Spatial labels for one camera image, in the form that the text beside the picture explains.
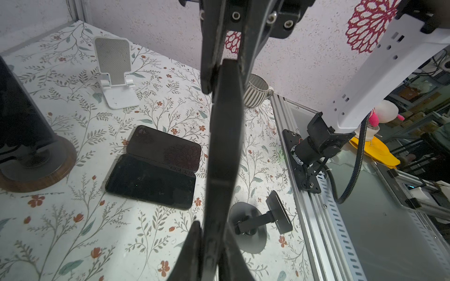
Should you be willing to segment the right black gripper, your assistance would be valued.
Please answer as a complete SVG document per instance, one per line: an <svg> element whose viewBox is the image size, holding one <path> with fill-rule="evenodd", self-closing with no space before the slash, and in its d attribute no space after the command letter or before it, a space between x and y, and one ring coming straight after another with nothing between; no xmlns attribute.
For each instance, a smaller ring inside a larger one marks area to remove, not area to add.
<svg viewBox="0 0 450 281"><path fill-rule="evenodd" d="M314 3L314 0L199 1L202 30L200 64L202 92L210 94L213 91L225 40L224 26L228 32L241 32L237 61L242 82L246 86L255 59L267 41L268 35L277 39L290 36L296 24Z"/></svg>

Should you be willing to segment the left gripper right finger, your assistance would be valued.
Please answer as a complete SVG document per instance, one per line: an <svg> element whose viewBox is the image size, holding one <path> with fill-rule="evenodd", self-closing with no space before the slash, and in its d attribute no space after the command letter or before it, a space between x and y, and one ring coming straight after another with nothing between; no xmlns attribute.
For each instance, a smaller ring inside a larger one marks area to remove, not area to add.
<svg viewBox="0 0 450 281"><path fill-rule="evenodd" d="M229 226L226 226L218 267L220 281L254 281Z"/></svg>

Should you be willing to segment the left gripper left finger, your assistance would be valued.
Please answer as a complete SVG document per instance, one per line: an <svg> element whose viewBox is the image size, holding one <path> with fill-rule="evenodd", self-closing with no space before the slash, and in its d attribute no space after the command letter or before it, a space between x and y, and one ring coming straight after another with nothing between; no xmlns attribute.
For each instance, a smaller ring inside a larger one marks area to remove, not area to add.
<svg viewBox="0 0 450 281"><path fill-rule="evenodd" d="M202 229L199 221L194 221L188 232L168 281L200 280L200 249L202 246Z"/></svg>

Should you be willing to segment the black phone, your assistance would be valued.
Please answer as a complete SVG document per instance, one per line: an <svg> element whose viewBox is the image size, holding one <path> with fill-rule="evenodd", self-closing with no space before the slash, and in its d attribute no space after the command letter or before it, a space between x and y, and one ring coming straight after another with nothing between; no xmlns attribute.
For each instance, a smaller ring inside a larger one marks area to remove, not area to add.
<svg viewBox="0 0 450 281"><path fill-rule="evenodd" d="M114 165L105 190L115 196L188 210L195 185L196 176L192 172L123 154Z"/></svg>
<svg viewBox="0 0 450 281"><path fill-rule="evenodd" d="M203 222L201 279L211 281L219 262L243 143L243 82L238 62L219 68L210 121L209 160Z"/></svg>
<svg viewBox="0 0 450 281"><path fill-rule="evenodd" d="M202 148L192 141L140 125L127 145L127 153L195 173Z"/></svg>
<svg viewBox="0 0 450 281"><path fill-rule="evenodd" d="M1 59L1 163L34 154L56 141L29 93Z"/></svg>

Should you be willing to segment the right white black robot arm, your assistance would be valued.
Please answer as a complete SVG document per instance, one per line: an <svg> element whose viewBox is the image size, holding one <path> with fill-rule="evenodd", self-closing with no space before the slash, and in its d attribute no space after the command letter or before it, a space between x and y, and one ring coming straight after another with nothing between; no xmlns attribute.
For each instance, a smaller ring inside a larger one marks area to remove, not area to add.
<svg viewBox="0 0 450 281"><path fill-rule="evenodd" d="M213 98L210 161L240 160L243 95L254 61L270 37L292 34L312 1L199 1L201 89ZM350 82L308 125L295 147L301 163L335 156L370 110L427 58L450 42L448 1L402 1L381 41Z"/></svg>

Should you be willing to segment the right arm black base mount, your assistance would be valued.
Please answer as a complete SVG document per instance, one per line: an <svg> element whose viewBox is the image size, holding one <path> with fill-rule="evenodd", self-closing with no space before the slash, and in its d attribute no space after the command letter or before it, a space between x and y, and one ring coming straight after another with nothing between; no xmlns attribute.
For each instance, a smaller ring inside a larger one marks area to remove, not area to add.
<svg viewBox="0 0 450 281"><path fill-rule="evenodd" d="M324 178L326 173L324 169L316 175L319 168L318 163L311 164L309 166L303 165L303 163L296 156L295 148L301 141L301 136L298 133L289 131L288 129L284 129L281 135L286 147L285 154L292 170L296 189L312 194L322 193L319 181L324 180L326 183Z"/></svg>

